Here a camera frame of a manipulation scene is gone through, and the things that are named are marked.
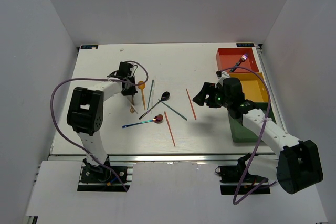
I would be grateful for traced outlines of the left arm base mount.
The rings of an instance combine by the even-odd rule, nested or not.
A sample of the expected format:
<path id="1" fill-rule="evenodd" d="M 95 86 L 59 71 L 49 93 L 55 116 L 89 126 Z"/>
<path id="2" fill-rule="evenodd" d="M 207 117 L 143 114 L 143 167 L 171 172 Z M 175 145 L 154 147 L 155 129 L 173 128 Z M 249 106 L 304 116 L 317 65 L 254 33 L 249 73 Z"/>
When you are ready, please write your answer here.
<path id="1" fill-rule="evenodd" d="M 127 189 L 130 188 L 132 180 L 132 168 L 127 166 L 111 167 Z M 116 175 L 108 169 L 90 167 L 82 164 L 79 175 L 77 191 L 83 192 L 125 192 Z"/>

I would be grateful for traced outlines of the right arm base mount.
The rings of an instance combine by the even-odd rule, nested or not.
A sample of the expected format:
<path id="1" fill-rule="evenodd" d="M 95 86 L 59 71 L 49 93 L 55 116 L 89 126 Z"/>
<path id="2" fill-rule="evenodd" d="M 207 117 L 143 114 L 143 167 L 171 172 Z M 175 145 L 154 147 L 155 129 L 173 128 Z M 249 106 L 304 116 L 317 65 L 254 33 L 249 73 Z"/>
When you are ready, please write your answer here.
<path id="1" fill-rule="evenodd" d="M 222 165 L 215 169 L 215 174 L 220 177 L 221 195 L 235 194 L 238 182 L 246 167 L 245 163 L 249 160 L 250 157 L 251 153 L 248 153 L 245 156 L 239 158 L 236 165 Z M 257 184 L 262 182 L 263 179 L 263 177 L 247 173 L 238 191 L 238 194 L 246 194 L 251 189 L 254 189 Z"/>

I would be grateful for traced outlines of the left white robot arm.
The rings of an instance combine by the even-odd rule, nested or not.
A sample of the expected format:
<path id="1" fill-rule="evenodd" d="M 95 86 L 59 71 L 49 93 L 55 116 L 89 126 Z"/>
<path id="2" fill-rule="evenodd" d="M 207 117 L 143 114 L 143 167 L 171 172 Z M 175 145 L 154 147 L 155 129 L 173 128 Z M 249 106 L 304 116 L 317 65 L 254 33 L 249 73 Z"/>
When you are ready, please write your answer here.
<path id="1" fill-rule="evenodd" d="M 107 166 L 108 154 L 103 147 L 100 128 L 103 123 L 104 102 L 116 94 L 134 98 L 135 70 L 137 65 L 121 62 L 119 69 L 89 88 L 76 87 L 73 90 L 67 124 L 78 134 L 83 147 L 88 151 L 87 162 L 95 166 L 93 176 L 101 182 L 110 178 L 111 168 Z"/>

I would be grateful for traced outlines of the dark teal chopstick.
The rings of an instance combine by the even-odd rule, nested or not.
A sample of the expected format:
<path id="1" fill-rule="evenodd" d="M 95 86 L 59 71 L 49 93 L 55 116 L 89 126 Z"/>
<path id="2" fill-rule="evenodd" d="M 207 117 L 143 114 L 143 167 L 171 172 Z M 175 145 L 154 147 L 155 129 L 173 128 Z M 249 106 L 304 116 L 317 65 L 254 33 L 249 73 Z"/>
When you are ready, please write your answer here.
<path id="1" fill-rule="evenodd" d="M 167 108 L 169 108 L 171 111 L 173 111 L 175 114 L 177 114 L 178 116 L 180 116 L 182 119 L 184 120 L 188 120 L 187 117 L 185 117 L 184 115 L 182 115 L 180 112 L 176 111 L 175 109 L 173 109 L 171 106 L 169 106 L 168 104 L 166 104 L 164 101 L 161 101 L 162 104 L 164 104 Z"/>

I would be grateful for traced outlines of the orange chopstick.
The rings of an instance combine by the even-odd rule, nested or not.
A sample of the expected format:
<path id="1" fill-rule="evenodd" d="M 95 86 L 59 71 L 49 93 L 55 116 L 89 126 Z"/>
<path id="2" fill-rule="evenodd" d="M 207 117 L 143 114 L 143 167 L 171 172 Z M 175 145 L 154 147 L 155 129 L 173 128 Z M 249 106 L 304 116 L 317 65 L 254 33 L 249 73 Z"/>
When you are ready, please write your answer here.
<path id="1" fill-rule="evenodd" d="M 194 110 L 194 106 L 193 106 L 192 99 L 191 99 L 190 93 L 188 91 L 188 88 L 186 88 L 186 93 L 187 93 L 188 100 L 189 100 L 189 103 L 190 103 L 190 106 L 191 106 L 193 117 L 194 117 L 195 120 L 197 120 L 197 116 L 196 116 L 196 113 L 195 113 L 195 110 Z"/>
<path id="2" fill-rule="evenodd" d="M 175 139 L 174 139 L 174 136 L 173 136 L 173 132 L 172 132 L 170 122 L 169 122 L 169 118 L 167 116 L 166 111 L 164 111 L 164 116 L 165 116 L 166 123 L 167 123 L 168 129 L 169 129 L 169 133 L 170 133 L 170 136 L 171 136 L 171 139 L 172 139 L 172 142 L 173 142 L 173 146 L 176 147 Z"/>

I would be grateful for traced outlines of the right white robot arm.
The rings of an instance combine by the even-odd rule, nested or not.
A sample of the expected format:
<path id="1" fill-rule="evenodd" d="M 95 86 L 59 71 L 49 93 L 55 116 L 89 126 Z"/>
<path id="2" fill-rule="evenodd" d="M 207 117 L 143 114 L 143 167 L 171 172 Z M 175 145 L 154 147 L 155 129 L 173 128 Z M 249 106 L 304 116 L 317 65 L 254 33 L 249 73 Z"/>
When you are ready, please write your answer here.
<path id="1" fill-rule="evenodd" d="M 231 118 L 259 136 L 277 156 L 269 159 L 256 152 L 243 156 L 237 164 L 241 180 L 247 182 L 255 176 L 270 179 L 289 194 L 323 181 L 317 145 L 292 136 L 268 119 L 256 103 L 245 98 L 239 79 L 229 77 L 220 78 L 217 83 L 206 82 L 193 102 L 210 108 L 225 107 Z"/>

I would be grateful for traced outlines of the gold fork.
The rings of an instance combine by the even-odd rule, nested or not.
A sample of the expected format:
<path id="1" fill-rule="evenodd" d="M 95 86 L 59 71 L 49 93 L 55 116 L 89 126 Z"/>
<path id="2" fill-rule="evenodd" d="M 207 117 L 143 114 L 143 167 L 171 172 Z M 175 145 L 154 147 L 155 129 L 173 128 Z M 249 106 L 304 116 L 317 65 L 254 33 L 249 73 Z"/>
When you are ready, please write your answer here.
<path id="1" fill-rule="evenodd" d="M 130 102 L 130 112 L 132 114 L 133 113 L 138 114 L 138 111 L 136 110 L 135 105 L 134 105 L 133 96 L 131 96 L 131 95 L 127 96 L 127 100 Z"/>

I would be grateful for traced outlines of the purple fork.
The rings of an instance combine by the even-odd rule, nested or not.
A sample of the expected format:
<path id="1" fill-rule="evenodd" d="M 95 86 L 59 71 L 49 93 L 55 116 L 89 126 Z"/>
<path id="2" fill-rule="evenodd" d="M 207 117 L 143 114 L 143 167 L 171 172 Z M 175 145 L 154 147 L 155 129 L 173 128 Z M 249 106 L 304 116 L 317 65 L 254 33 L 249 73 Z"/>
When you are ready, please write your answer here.
<path id="1" fill-rule="evenodd" d="M 243 54 L 239 61 L 245 62 L 247 59 L 248 59 L 248 54 Z"/>

